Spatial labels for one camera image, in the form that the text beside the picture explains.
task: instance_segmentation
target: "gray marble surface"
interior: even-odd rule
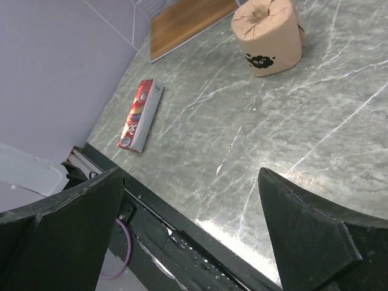
[[[91,145],[279,284],[257,177],[268,167],[388,218],[385,0],[295,1],[303,57],[257,78],[219,22],[160,61],[137,56]],[[166,85],[142,154],[117,148],[140,80]]]

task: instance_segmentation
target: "red and white box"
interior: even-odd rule
[[[122,130],[118,147],[141,153],[164,85],[155,79],[142,80]]]

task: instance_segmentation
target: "paper-wrapped roll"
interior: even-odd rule
[[[290,0],[249,0],[232,19],[232,30],[253,73],[267,76],[292,68],[302,57],[304,30]]]

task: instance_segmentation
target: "wooden block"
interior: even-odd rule
[[[235,0],[180,0],[151,22],[154,61],[233,13]]]

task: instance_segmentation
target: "crumpled paper top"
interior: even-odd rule
[[[290,0],[249,0],[232,19],[232,30],[242,41],[255,40],[279,27],[294,13]]]

